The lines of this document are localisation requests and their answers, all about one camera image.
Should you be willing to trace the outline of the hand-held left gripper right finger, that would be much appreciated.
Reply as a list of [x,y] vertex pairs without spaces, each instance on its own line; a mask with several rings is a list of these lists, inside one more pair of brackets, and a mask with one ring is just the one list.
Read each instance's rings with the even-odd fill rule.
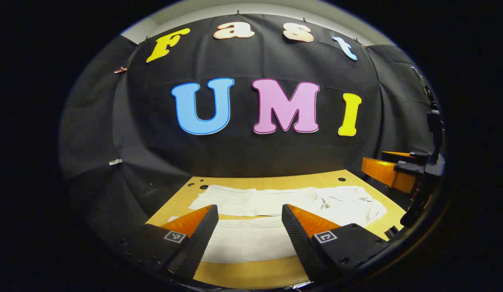
[[311,281],[353,274],[389,245],[359,224],[341,226],[292,204],[282,206],[281,219]]

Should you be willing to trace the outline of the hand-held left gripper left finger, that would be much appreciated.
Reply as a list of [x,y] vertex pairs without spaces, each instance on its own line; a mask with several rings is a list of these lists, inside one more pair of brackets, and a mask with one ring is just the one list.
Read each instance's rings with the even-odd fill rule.
[[211,204],[160,226],[146,223],[122,238],[118,251],[152,274],[192,280],[218,219],[218,207]]

